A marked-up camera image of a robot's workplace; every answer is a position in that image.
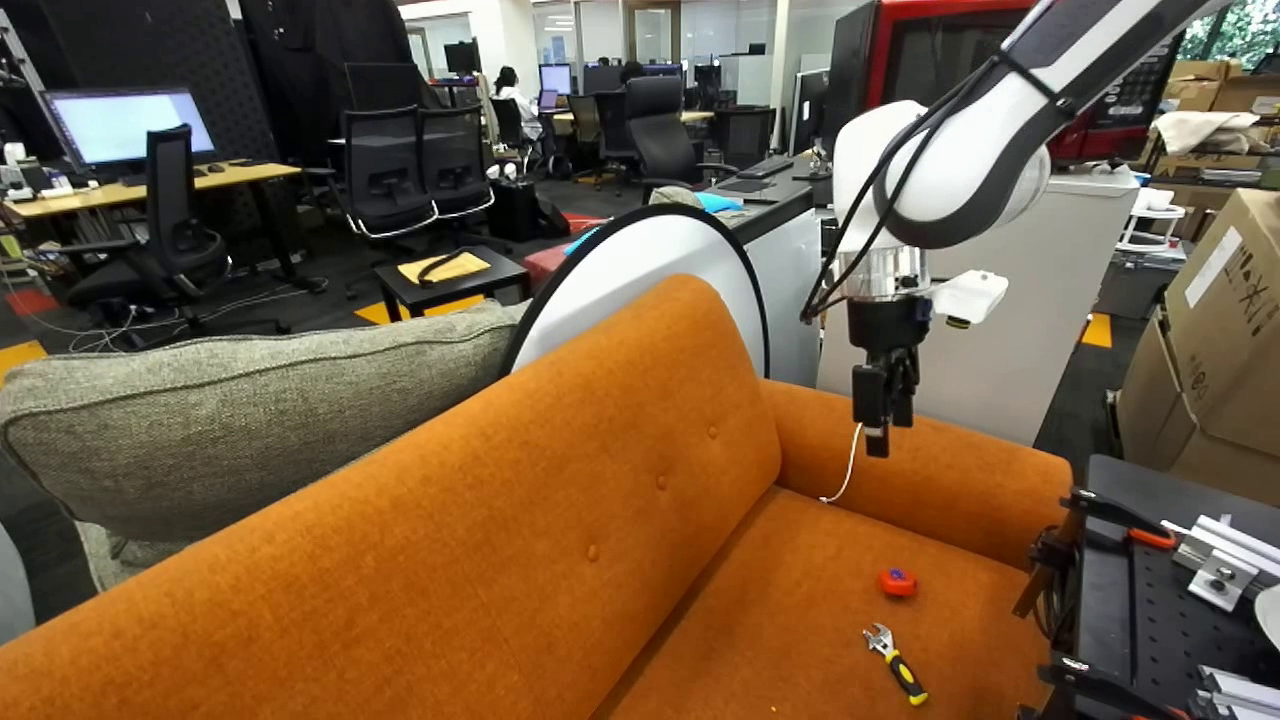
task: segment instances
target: computer monitor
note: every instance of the computer monitor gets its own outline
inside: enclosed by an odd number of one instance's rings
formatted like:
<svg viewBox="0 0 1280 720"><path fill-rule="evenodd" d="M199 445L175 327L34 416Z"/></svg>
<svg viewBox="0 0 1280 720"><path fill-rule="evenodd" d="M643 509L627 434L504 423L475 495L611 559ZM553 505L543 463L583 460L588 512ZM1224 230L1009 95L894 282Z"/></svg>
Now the computer monitor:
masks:
<svg viewBox="0 0 1280 720"><path fill-rule="evenodd" d="M541 67L541 88L543 88L543 95L548 95L548 92L574 95L574 67L570 67L570 65L543 65L543 67Z"/></svg>
<svg viewBox="0 0 1280 720"><path fill-rule="evenodd" d="M141 164L147 131L194 128L194 154L211 154L211 134L188 88L76 88L43 92L43 102L80 164Z"/></svg>
<svg viewBox="0 0 1280 720"><path fill-rule="evenodd" d="M452 77L482 73L482 44L475 39L445 44L445 65L448 65Z"/></svg>

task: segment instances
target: black cable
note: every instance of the black cable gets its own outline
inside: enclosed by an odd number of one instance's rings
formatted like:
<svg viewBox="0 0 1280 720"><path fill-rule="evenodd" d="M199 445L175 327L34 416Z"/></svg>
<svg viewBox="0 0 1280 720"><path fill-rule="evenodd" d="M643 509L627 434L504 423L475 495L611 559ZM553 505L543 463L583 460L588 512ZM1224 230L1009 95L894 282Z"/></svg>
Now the black cable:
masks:
<svg viewBox="0 0 1280 720"><path fill-rule="evenodd" d="M860 213L860 204L868 201L868 190L884 179L884 171L889 171L889 164L896 160L896 153L930 124L930 134L926 134L919 149L914 153L914 160L910 160L905 174L896 179L896 187L889 190L889 204L884 204L877 229L868 230L866 246L852 257L852 264L847 264L830 289L821 289L830 273L821 273L821 275L811 280L801 320L811 320L811 315L821 315L821 311L833 306L833 291L837 291L837 289L866 264L866 257L874 250L877 236L881 236L884 225L889 225L889 213L896 207L901 190L910 187L910 179L914 179L926 149L934 142L934 134L956 115L956 106L965 106L965 102L972 100L972 88L980 88L980 80L988 80L988 73L992 73L995 65L999 65L999 60L992 54L980 73L972 73L965 82L956 82L942 102L934 102L910 131L901 131L901 134L884 149L884 154L877 160L874 174L866 179L866 187L857 190L857 201L847 204L847 213L843 213L843 221L839 221L839 230L837 230L839 241L843 241L852 217Z"/></svg>

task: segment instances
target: desk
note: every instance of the desk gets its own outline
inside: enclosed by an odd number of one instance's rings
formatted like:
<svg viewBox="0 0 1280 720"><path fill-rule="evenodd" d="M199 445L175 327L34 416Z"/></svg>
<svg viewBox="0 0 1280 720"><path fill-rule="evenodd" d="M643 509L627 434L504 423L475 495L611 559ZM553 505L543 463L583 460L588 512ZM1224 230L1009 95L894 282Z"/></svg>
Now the desk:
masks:
<svg viewBox="0 0 1280 720"><path fill-rule="evenodd" d="M1191 526L1197 514L1232 514L1237 526L1280 540L1280 512L1251 505L1209 482L1173 479L1124 460L1092 455L1090 487L1104 500L1128 505L1154 520L1178 520ZM1090 520L1090 530L1120 534L1109 520ZM1251 629L1251 599L1232 617L1215 611L1188 593L1188 566L1178 566L1168 554L1150 549L1104 550L1084 549L1081 559L1081 608L1078 608L1078 657L1109 677L1131 679L1154 699L1186 704L1186 677L1197 663L1240 668L1250 645L1260 638ZM1178 617L1178 629L1157 629L1135 608L1154 608L1154 593L1131 593L1157 584L1166 617ZM1081 717L1124 717L1092 699L1078 704Z"/></svg>
<svg viewBox="0 0 1280 720"><path fill-rule="evenodd" d="M712 124L717 113L679 113L679 124L692 124L692 128L704 128ZM574 131L574 113L553 113L553 128L556 134L570 134Z"/></svg>
<svg viewBox="0 0 1280 720"><path fill-rule="evenodd" d="M239 164L239 169L221 169L197 174L197 190L221 190L221 187L252 187L252 204L262 221L268 225L274 250L282 261L285 280L302 280L285 243L285 229L275 225L268 194L262 190L264 182L291 179L302 174L297 164ZM76 213L101 213L101 207L120 207L120 204L144 204L147 182L101 182L101 187L76 187L68 194L39 194L30 204L0 204L4 221L15 229L30 229L34 221L53 221L53 217L76 217Z"/></svg>
<svg viewBox="0 0 1280 720"><path fill-rule="evenodd" d="M238 182L274 182L274 179L290 179L290 174L302 174L302 169L291 169L291 164L221 169L221 171L197 174L197 190L238 187ZM4 217L30 225L30 221L48 221L48 217L144 204L144 201L147 201L147 182L101 182L101 187L80 187L68 194L39 194L30 204L4 204Z"/></svg>

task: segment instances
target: black office chair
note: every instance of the black office chair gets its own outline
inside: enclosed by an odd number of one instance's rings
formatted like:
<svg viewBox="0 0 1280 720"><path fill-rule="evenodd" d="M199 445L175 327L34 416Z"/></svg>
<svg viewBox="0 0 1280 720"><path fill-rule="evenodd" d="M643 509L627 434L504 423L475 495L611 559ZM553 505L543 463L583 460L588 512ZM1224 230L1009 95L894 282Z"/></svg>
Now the black office chair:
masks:
<svg viewBox="0 0 1280 720"><path fill-rule="evenodd" d="M482 217L492 207L486 128L471 106L419 113L423 190L440 221Z"/></svg>
<svg viewBox="0 0 1280 720"><path fill-rule="evenodd" d="M574 113L574 160L598 164L602 160L602 106L598 95L570 95Z"/></svg>
<svg viewBox="0 0 1280 720"><path fill-rule="evenodd" d="M598 95L598 113L602 113L602 160L604 164L641 164L641 153L634 142L627 131L627 95L623 92L602 92Z"/></svg>
<svg viewBox="0 0 1280 720"><path fill-rule="evenodd" d="M492 113L497 113L497 140L507 149L507 160L522 164L522 174L529 174L532 140L526 134L522 102L517 100L492 100Z"/></svg>
<svg viewBox="0 0 1280 720"><path fill-rule="evenodd" d="M635 115L627 118L634 149L641 153L643 194L662 182L699 182L704 164L679 115Z"/></svg>
<svg viewBox="0 0 1280 720"><path fill-rule="evenodd" d="M396 241L440 221L423 187L423 113L346 113L346 201L349 229L363 241Z"/></svg>
<svg viewBox="0 0 1280 720"><path fill-rule="evenodd" d="M408 106L423 102L428 82L416 65L377 65L377 60L349 60L349 102L346 106Z"/></svg>
<svg viewBox="0 0 1280 720"><path fill-rule="evenodd" d="M68 289L68 305L98 311L134 347L147 339L134 327L144 315L175 311L188 333L239 327L221 320L232 306L199 311L229 275L232 257L221 230L194 221L194 128L147 131L147 236L144 241L80 241L63 243L63 257L109 250L109 264L91 266Z"/></svg>
<svg viewBox="0 0 1280 720"><path fill-rule="evenodd" d="M634 77L623 92L627 134L641 153L643 201L662 182L699 182L699 142L679 124L679 77Z"/></svg>
<svg viewBox="0 0 1280 720"><path fill-rule="evenodd" d="M685 80L679 77L634 77L623 88L623 113L635 115L679 115Z"/></svg>
<svg viewBox="0 0 1280 720"><path fill-rule="evenodd" d="M733 169L751 169L767 154L778 106L764 106L764 102L723 106L717 113L717 124L719 124L717 131L719 160Z"/></svg>

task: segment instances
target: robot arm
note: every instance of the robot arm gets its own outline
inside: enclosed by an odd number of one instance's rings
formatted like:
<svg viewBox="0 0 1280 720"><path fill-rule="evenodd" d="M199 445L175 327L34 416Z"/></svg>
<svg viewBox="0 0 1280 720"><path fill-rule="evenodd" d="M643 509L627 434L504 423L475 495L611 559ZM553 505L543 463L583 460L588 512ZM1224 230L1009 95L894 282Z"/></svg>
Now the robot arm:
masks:
<svg viewBox="0 0 1280 720"><path fill-rule="evenodd" d="M919 246L965 243L1020 217L1045 174L1045 140L1081 115L1191 17L1224 0L1041 0L999 53L934 106L874 106L837 134L839 250L805 320L847 301L857 421L889 455L889 423L914 423L915 343L934 295Z"/></svg>

